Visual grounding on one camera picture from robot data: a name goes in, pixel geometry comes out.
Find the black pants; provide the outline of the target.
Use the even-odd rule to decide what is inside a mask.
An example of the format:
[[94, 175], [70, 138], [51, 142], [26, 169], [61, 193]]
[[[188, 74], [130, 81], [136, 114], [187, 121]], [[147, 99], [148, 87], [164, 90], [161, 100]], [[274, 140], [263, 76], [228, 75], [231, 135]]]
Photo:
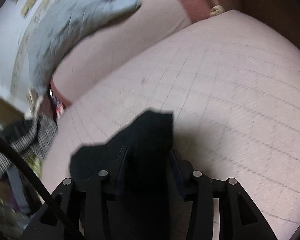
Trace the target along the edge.
[[74, 181], [84, 181], [116, 160], [128, 148], [133, 165], [144, 167], [162, 159], [173, 146], [173, 113], [148, 109], [117, 132], [105, 144], [81, 145], [71, 156], [69, 171]]

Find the colourful small packet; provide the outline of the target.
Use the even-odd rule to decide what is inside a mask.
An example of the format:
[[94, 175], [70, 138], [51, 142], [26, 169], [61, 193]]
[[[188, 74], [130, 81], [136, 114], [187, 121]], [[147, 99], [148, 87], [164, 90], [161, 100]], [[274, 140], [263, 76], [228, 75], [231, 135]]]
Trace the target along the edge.
[[52, 104], [53, 116], [55, 119], [60, 119], [64, 114], [64, 105], [53, 93], [52, 88], [49, 87], [49, 97]]

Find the black and white striped garment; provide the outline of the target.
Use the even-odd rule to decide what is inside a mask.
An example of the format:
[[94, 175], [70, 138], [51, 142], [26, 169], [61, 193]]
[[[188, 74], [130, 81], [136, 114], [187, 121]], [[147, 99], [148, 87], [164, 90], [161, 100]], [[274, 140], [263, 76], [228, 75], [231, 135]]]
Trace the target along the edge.
[[49, 116], [38, 114], [34, 119], [23, 119], [6, 126], [0, 137], [27, 162], [35, 155], [43, 161], [57, 134], [58, 127]]

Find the green patterned cloth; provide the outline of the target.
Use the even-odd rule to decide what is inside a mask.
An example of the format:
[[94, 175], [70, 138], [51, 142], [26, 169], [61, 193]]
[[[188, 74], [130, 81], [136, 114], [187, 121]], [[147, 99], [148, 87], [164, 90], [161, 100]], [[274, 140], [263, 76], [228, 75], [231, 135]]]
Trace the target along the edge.
[[41, 160], [33, 155], [31, 157], [29, 157], [29, 159], [26, 162], [29, 167], [31, 168], [31, 170], [36, 174], [36, 176], [38, 178], [41, 178], [41, 174], [42, 174], [42, 162]]

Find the grey-blue quilted blanket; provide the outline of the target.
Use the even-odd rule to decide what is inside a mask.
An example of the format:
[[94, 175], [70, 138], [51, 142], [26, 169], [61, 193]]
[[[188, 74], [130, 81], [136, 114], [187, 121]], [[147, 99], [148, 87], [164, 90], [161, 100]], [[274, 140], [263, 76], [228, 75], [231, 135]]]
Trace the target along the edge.
[[76, 44], [140, 6], [140, 0], [55, 0], [27, 44], [31, 88], [44, 95], [53, 72]]

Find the pink sofa back cushion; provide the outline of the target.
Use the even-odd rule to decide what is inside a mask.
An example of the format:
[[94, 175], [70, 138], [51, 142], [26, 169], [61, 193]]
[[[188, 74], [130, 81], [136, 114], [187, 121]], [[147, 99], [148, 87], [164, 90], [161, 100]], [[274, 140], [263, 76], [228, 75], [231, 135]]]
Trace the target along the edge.
[[50, 85], [70, 106], [106, 75], [164, 38], [209, 18], [206, 0], [140, 0], [134, 13], [84, 38], [62, 60]]

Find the cream knotted tassel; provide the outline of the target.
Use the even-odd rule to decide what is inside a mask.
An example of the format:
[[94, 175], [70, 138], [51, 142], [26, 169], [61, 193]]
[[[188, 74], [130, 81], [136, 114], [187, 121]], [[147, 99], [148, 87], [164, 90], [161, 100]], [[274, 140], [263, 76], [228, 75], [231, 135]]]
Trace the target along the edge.
[[210, 9], [210, 16], [214, 17], [214, 16], [220, 15], [224, 12], [225, 12], [224, 8], [218, 4]]

